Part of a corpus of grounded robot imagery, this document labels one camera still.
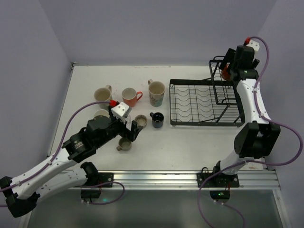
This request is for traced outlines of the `teal ceramic cup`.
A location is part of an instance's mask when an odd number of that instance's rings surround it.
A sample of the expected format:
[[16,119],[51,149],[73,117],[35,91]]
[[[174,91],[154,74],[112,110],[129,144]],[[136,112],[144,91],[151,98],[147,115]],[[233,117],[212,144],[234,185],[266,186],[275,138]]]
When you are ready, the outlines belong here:
[[94,118],[99,117],[99,116],[101,116],[101,117],[107,117],[107,118],[110,117],[108,111],[105,110],[105,109],[98,110],[98,111],[94,114]]

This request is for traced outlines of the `tall floral cream mug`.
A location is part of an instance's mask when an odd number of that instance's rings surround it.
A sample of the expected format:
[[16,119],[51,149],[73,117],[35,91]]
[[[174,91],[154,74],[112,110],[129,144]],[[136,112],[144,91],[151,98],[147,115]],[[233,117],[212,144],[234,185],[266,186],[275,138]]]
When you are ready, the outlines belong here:
[[159,81],[148,81],[148,91],[149,91],[149,99],[150,104],[153,107],[159,107],[162,105],[164,93],[165,93],[165,85]]

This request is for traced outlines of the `clear glass cup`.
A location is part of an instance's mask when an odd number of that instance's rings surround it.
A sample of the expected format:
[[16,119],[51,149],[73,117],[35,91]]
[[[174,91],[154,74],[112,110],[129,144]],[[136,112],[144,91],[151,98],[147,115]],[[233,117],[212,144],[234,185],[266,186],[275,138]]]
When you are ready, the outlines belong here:
[[132,122],[132,118],[131,118],[130,115],[128,115],[128,116],[126,117],[126,121],[127,121],[128,124],[130,124],[130,123]]

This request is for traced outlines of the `blue round mug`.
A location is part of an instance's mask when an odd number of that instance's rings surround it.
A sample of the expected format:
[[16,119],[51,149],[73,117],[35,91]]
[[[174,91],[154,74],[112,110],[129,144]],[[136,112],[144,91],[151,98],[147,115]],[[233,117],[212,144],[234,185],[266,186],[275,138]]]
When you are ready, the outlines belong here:
[[160,112],[150,113],[150,117],[152,118],[152,125],[154,128],[158,129],[163,126],[164,115]]

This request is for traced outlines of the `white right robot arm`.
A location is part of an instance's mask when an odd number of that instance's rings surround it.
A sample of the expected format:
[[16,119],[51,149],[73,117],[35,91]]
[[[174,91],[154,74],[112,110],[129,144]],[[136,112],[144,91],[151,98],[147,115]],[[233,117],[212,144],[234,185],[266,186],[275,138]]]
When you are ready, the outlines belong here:
[[236,175],[248,162],[257,162],[268,156],[280,135],[280,127],[270,123],[259,90],[259,78],[255,58],[260,45],[255,41],[229,49],[219,68],[221,77],[233,83],[243,106],[245,126],[234,139],[234,150],[222,161],[218,161],[213,172]]

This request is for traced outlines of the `small beige patterned cup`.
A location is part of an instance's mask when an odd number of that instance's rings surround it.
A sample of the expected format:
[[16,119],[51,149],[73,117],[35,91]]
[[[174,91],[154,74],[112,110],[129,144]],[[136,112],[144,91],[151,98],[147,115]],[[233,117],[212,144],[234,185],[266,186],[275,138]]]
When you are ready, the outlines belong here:
[[147,125],[147,117],[143,114],[137,115],[134,120],[137,122],[138,126],[143,128],[145,128]]

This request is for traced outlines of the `beige ceramic mug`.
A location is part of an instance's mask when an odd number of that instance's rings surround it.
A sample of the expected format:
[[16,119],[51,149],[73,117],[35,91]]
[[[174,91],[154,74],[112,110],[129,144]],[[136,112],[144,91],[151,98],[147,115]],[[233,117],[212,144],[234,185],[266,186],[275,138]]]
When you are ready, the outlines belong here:
[[103,88],[99,88],[94,93],[94,98],[97,102],[110,102],[112,100],[112,87],[106,85]]

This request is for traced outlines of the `cream round mug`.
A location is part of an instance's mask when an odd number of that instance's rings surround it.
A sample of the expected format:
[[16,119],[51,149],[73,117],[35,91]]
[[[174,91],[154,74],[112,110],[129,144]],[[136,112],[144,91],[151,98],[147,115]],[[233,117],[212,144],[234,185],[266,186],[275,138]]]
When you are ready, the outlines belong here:
[[116,147],[117,151],[129,151],[132,147],[132,142],[128,139],[121,138]]

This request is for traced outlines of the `orange ceramic mug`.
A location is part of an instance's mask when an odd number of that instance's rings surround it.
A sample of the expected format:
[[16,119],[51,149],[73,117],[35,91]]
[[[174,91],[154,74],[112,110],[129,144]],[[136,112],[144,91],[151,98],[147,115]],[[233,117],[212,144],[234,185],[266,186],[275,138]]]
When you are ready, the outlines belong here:
[[126,88],[122,91],[123,102],[130,107],[134,107],[142,96],[143,93],[141,91],[136,92],[133,88]]

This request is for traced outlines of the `orange round mug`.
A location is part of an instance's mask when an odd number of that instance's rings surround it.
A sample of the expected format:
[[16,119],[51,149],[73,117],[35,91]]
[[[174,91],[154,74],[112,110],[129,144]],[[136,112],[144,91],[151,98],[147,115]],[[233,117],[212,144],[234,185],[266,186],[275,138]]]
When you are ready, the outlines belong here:
[[225,80],[225,81],[231,81],[231,74],[229,73],[229,64],[226,64],[226,66],[224,67],[224,69],[221,71],[221,77]]

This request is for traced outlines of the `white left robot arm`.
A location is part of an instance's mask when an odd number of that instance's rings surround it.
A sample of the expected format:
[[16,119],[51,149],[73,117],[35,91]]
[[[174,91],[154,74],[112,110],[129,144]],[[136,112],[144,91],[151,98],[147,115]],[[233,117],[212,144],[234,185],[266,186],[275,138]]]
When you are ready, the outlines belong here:
[[86,127],[72,135],[51,157],[17,177],[1,178],[5,207],[18,218],[31,212],[44,196],[73,186],[95,185],[97,170],[85,159],[118,135],[135,141],[142,129],[136,121],[128,129],[116,117],[98,116],[89,120]]

